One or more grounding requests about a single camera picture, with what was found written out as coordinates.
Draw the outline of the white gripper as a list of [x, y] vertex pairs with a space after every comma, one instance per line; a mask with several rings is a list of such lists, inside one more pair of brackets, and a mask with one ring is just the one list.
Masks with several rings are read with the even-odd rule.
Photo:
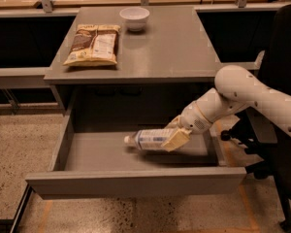
[[162, 130], [165, 140], [161, 148], [176, 150], [185, 145], [193, 134], [202, 134], [229, 111], [229, 102], [214, 88], [187, 105], [180, 116], [174, 117]]

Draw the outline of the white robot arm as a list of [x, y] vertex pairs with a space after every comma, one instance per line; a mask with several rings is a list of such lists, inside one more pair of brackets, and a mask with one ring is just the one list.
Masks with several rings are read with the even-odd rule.
[[221, 68], [211, 88], [187, 105], [167, 128], [173, 134], [163, 142], [164, 150], [185, 145], [192, 134], [202, 134], [220, 118], [241, 112], [248, 107], [266, 117], [291, 137], [291, 96], [261, 83], [238, 65]]

